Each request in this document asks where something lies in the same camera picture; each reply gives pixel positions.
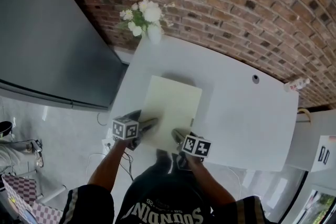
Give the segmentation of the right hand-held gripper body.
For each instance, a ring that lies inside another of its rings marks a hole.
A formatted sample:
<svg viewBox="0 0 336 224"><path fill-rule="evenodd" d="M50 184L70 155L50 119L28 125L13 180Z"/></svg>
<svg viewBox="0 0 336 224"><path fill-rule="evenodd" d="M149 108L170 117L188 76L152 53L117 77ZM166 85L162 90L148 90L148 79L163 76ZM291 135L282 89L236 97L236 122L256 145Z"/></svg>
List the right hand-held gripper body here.
<svg viewBox="0 0 336 224"><path fill-rule="evenodd" d="M187 135L184 141L178 146L178 157L176 158L177 167L179 170L191 170L188 165L186 156L198 158L201 162L208 158L212 143L204 138Z"/></svg>

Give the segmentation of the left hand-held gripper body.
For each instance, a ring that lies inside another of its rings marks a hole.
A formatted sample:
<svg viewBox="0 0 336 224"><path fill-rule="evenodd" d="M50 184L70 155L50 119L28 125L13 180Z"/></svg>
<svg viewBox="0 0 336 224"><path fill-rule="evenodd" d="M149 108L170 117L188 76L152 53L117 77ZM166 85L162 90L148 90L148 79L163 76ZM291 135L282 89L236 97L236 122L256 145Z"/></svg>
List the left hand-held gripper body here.
<svg viewBox="0 0 336 224"><path fill-rule="evenodd" d="M134 151L140 144L140 132L143 127L130 115L119 116L112 120L112 135L117 140L128 143L127 148Z"/></svg>

